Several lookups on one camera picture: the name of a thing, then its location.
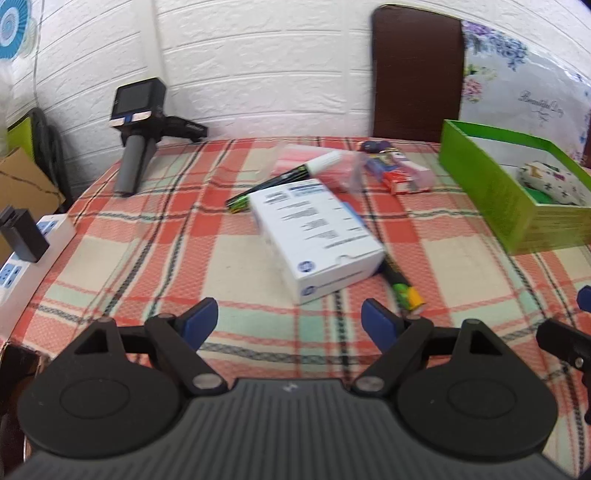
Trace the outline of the black power adapter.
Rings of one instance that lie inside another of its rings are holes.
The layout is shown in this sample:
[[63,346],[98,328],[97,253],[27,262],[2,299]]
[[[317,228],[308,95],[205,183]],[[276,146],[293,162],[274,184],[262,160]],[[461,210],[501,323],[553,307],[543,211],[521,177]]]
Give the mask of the black power adapter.
[[8,205],[1,212],[1,234],[20,260],[37,263],[49,243],[27,209]]

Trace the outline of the black marker yellow end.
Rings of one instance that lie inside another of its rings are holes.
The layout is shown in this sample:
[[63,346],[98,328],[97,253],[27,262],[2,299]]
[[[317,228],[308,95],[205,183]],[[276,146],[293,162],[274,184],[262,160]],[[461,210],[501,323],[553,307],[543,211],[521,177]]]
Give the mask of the black marker yellow end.
[[426,301],[394,262],[394,258],[388,253],[383,243],[381,241],[378,243],[383,247],[383,259],[374,270],[373,276],[381,276],[387,282],[403,317],[419,318],[425,309]]

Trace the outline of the floral bedding package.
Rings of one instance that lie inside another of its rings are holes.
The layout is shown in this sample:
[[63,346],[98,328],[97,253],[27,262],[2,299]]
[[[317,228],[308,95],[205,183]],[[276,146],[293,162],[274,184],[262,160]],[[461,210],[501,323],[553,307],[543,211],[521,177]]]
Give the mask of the floral bedding package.
[[464,20],[459,119],[547,139],[578,163],[590,127],[590,79],[544,49]]

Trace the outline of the floral fabric pouch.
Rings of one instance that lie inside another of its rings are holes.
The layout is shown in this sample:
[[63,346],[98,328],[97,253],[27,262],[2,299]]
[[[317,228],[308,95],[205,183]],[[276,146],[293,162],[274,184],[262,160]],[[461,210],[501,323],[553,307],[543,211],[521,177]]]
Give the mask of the floral fabric pouch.
[[570,171],[534,161],[519,168],[519,180],[561,205],[590,205],[590,190]]

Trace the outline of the red white small box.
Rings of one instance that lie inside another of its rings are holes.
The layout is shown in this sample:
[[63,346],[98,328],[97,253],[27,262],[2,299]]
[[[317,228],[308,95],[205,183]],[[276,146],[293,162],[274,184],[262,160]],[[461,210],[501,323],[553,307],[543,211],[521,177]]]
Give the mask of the red white small box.
[[365,167],[391,195],[427,192],[436,183],[436,175],[430,168],[409,160],[394,149],[370,154]]

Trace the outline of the idle handheld gripper device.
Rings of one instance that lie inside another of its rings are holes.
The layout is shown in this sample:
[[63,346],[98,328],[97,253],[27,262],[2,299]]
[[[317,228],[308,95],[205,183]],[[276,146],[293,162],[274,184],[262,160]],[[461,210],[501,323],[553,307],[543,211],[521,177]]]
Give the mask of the idle handheld gripper device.
[[118,130],[123,146],[114,192],[134,195],[143,173],[163,137],[188,139],[197,143],[208,128],[197,122],[164,113],[166,85],[157,77],[117,88],[109,125]]

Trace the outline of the pink plastic bag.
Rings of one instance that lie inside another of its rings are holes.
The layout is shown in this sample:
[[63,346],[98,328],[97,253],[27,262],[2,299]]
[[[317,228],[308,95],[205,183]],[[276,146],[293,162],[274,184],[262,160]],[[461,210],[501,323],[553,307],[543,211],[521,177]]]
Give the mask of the pink plastic bag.
[[304,165],[311,178],[317,178],[331,190],[358,193],[362,189],[362,170],[367,160],[363,153],[286,143],[274,147],[271,152],[270,161],[263,169],[269,177]]

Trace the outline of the purple keychain with ring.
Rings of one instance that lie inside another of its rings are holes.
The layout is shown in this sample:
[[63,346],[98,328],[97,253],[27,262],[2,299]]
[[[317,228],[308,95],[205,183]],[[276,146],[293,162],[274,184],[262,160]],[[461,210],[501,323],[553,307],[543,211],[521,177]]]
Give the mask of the purple keychain with ring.
[[393,153],[397,148],[387,140],[366,140],[359,142],[356,150],[369,155]]

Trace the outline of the white power strip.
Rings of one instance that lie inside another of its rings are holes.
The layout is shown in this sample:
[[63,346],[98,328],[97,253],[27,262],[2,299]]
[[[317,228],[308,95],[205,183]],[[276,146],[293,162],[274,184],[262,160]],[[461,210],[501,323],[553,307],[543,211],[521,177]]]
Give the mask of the white power strip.
[[1,268],[1,342],[6,342],[48,271],[75,235],[67,214],[45,215],[37,227],[49,247],[35,263],[11,254]]

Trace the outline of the dark brown headboard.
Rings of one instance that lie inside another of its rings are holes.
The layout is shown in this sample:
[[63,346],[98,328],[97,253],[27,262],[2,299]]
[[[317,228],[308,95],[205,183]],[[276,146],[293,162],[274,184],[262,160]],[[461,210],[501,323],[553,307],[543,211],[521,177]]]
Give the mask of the dark brown headboard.
[[374,137],[438,142],[460,113],[462,22],[414,7],[383,5],[372,20]]

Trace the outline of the black marker white cap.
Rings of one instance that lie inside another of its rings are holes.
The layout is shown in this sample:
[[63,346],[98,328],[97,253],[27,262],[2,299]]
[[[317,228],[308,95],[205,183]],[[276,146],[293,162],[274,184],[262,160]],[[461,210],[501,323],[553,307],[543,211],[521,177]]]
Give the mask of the black marker white cap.
[[332,166],[337,165],[341,160],[342,155],[335,151],[308,160],[308,162],[305,162],[304,164],[298,165],[279,176],[270,178],[259,185],[253,186],[249,190],[246,190],[235,197],[231,197],[225,202],[226,210],[228,210],[229,213],[242,212],[249,207],[250,194],[267,188],[314,178]]

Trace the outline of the plaid red blanket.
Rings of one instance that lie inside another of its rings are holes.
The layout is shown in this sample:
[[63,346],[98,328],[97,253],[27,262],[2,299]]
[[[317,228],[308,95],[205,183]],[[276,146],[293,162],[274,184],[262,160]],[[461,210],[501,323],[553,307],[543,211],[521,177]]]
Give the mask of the plaid red blanket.
[[[12,337],[57,355],[95,318],[125,326],[205,297],[219,308],[200,353],[228,380],[242,377],[352,380],[377,356],[363,330],[363,301],[397,308],[387,281],[370,276],[314,301],[297,304],[280,250],[256,217],[225,203],[276,164],[276,139],[170,145],[152,160],[137,194],[113,191],[106,170],[69,211],[75,236],[23,312]],[[575,247],[511,256],[470,198],[441,167],[431,143],[400,150],[436,177],[432,190],[390,194],[372,175],[342,200],[360,216],[441,326],[485,322],[550,387],[558,421],[545,452],[566,471],[590,463],[587,394],[574,368],[542,351],[538,326],[557,318],[588,330],[576,302],[590,282],[590,250]]]

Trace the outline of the green open storage box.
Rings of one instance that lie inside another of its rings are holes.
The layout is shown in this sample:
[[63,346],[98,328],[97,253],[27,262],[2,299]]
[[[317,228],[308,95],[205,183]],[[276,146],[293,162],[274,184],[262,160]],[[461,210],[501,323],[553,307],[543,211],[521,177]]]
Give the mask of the green open storage box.
[[[514,255],[590,243],[590,175],[552,142],[521,132],[458,120],[444,122],[440,164],[480,211],[505,250]],[[538,162],[570,173],[582,205],[540,203],[519,181]]]

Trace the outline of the blue desk fan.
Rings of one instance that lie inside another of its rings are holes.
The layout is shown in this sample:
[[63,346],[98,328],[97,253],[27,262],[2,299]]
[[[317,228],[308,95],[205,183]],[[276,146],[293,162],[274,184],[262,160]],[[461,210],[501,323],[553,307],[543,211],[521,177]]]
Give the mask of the blue desk fan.
[[0,18],[0,57],[2,60],[12,60],[19,54],[32,21],[31,2],[28,0],[2,0]]

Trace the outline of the cardboard box at left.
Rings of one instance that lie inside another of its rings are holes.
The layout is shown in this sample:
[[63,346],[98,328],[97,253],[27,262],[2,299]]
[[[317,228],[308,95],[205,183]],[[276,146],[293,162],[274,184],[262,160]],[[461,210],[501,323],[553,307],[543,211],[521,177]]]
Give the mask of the cardboard box at left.
[[11,206],[27,209],[34,220],[54,214],[64,196],[22,149],[1,158],[0,211]]

